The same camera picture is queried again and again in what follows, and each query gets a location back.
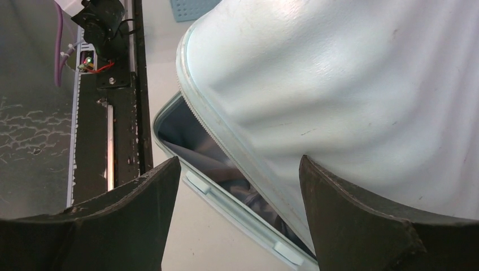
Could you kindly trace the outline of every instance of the suitcase zipper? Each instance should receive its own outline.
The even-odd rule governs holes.
[[[239,163],[236,161],[235,158],[233,158],[229,153],[228,149],[226,147],[223,146],[223,144],[217,139],[215,133],[213,133],[210,129],[210,127],[208,127],[208,125],[206,125],[206,123],[204,122],[204,120],[200,117],[200,115],[198,114],[198,112],[194,109],[194,107],[191,105],[190,103],[190,100],[188,98],[188,96],[185,94],[185,92],[183,91],[183,87],[181,86],[180,84],[180,79],[178,78],[178,74],[176,75],[176,83],[178,84],[178,88],[180,89],[180,93],[181,93],[181,96],[183,96],[183,99],[185,100],[186,102],[186,105],[188,106],[188,108],[190,109],[190,111],[193,113],[194,117],[198,120],[198,122],[201,124],[201,127],[203,127],[203,129],[206,131],[206,133],[208,133],[210,135],[210,137],[213,139],[213,141],[215,141],[215,143],[218,145],[218,147],[220,147],[220,149],[223,151],[223,153],[228,157],[230,158],[230,160],[234,163],[234,165],[236,166],[236,168],[241,172],[241,174],[243,174],[243,176],[250,182],[250,183],[253,183],[250,178],[248,177],[247,174],[245,174],[245,171],[240,167]]]

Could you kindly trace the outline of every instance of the white suitcase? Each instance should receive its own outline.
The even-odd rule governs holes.
[[[302,155],[396,202],[479,218],[479,2],[223,0],[177,51],[181,92],[313,250]]]
[[[245,185],[249,185],[246,180],[234,180],[238,177],[235,173],[220,176],[222,172],[228,174],[228,169],[234,170],[235,166],[201,127],[180,93],[158,112],[153,123],[156,144],[169,157],[180,158],[183,170],[186,170],[183,181],[193,191],[293,270],[319,270],[312,254],[305,252],[308,249],[304,244],[301,249],[271,225],[274,224],[275,211],[258,193],[254,193],[252,187],[244,189]],[[216,183],[207,175],[221,183]]]

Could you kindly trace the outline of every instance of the purple cable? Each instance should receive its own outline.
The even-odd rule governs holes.
[[[56,41],[55,41],[55,85],[60,87],[62,85],[62,67],[60,66],[60,48],[62,46],[62,34],[63,34],[63,13],[62,8],[56,5],[56,15],[58,18],[56,29]]]

